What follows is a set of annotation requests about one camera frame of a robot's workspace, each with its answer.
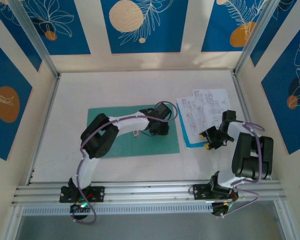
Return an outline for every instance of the white table surface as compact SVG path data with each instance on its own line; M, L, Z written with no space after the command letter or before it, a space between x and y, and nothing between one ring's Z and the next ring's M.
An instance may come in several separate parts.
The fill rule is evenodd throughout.
M226 89L237 119L243 112L229 70L64 73L61 76L32 183L67 182L81 160L80 136L88 109L150 105L192 96L193 89ZM208 180L231 166L234 144L208 151L186 149L176 119L180 153L101 159L94 182Z

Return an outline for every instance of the vent grille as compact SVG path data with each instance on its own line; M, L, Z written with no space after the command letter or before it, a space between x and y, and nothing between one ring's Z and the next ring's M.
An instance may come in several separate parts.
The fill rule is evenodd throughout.
M158 203L158 204L100 204L94 206L98 215L124 214L172 214L172 213L210 213L211 203ZM69 205L26 206L23 216L65 216L70 215ZM93 215L90 209L76 215Z

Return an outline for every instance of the orange circle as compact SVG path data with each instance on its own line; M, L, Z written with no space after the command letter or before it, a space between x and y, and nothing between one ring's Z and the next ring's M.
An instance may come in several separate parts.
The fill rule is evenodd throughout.
M235 48L244 47L256 23L254 21L247 22L237 27L230 36L230 44Z
M18 93L12 87L0 87L0 119L11 124L17 119L19 110L20 100Z
M291 95L288 97L286 104L288 105L288 108L291 110L295 109L298 105L298 98L294 95Z
M57 34L55 34L53 31L46 31L44 35L50 41L57 40Z

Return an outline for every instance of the paper sheet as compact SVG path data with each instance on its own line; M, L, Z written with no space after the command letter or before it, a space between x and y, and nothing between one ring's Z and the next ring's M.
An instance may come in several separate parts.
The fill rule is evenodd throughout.
M192 91L200 122L200 132L222 122L222 113L230 108L228 94L225 89L195 89Z
M190 144L203 142L199 136L200 130L197 122L195 98L193 96L177 98L176 102L182 115L184 128Z

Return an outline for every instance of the green mat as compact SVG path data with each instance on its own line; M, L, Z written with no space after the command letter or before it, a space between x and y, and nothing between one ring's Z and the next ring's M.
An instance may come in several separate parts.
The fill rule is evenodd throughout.
M167 104L167 106L172 110L173 113L172 105ZM107 117L121 117L134 114L141 109L153 107L154 105L90 108L88 110L87 126L98 114L104 113ZM180 153L175 121L169 122L169 126L169 134L166 136L146 136L140 133L138 137L134 137L133 132L120 135L115 139L110 151L103 158Z

